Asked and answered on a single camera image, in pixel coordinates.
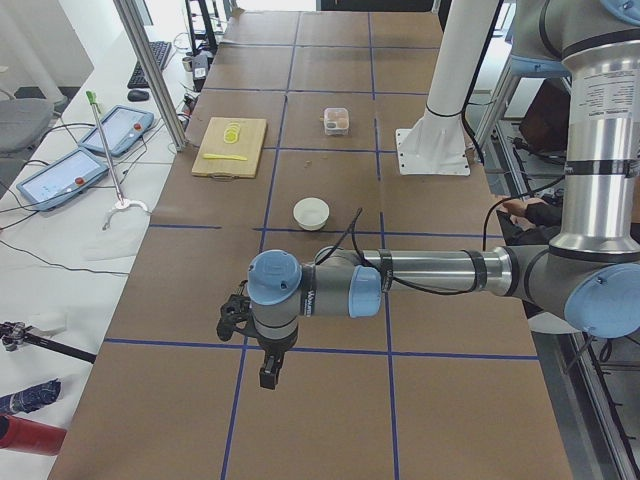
yellow knife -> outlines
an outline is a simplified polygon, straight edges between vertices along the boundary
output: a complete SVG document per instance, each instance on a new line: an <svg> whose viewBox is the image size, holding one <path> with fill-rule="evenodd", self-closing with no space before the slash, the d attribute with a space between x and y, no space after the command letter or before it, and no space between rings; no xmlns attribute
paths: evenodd
<svg viewBox="0 0 640 480"><path fill-rule="evenodd" d="M223 155L221 153L204 153L202 158L205 160L238 160L240 162L246 162L247 157L243 155Z"/></svg>

person's hand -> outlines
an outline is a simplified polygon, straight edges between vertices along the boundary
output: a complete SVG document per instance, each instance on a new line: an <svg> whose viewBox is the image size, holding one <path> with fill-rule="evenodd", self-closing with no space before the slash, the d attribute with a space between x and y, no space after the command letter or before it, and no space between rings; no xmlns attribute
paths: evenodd
<svg viewBox="0 0 640 480"><path fill-rule="evenodd" d="M524 213L527 210L527 204L520 199L507 200L502 203L502 206L511 215L516 217L524 217Z"/></svg>
<svg viewBox="0 0 640 480"><path fill-rule="evenodd" d="M546 202L541 198L537 198L537 197L529 198L527 200L520 200L516 198L514 200L507 200L502 204L502 206L511 215L524 218L525 213L527 211L527 206L531 205L532 203L546 203Z"/></svg>

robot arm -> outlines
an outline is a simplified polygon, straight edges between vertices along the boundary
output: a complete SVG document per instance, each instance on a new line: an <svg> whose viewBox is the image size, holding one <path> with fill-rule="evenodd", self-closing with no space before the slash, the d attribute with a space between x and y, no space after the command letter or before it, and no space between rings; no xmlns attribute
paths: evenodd
<svg viewBox="0 0 640 480"><path fill-rule="evenodd" d="M326 260L321 251L316 263L304 265L283 251L264 252L249 267L249 296L232 295L218 325L223 340L234 331L257 338L265 350L261 386L275 388L284 354L297 339L298 316L374 315L382 293L401 286L517 297L602 338L640 327L640 245L629 235L640 173L637 8L618 0L518 4L514 54L559 55L573 80L563 223L550 245L491 252L335 250ZM459 40L445 34L443 42Z"/></svg>

gray chair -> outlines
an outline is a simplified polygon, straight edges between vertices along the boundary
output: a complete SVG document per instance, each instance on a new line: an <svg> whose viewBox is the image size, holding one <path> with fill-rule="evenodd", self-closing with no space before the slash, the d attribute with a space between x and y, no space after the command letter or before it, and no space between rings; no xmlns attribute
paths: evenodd
<svg viewBox="0 0 640 480"><path fill-rule="evenodd" d="M53 118L53 104L40 98L17 99L9 92L0 100L0 155L36 146Z"/></svg>

black sleeve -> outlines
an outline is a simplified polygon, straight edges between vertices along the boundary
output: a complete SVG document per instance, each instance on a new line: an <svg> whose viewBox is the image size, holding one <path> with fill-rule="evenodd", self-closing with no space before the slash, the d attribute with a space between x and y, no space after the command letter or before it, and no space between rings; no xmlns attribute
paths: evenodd
<svg viewBox="0 0 640 480"><path fill-rule="evenodd" d="M562 223L562 208L546 203L531 203L527 205L524 216L535 225L556 227Z"/></svg>

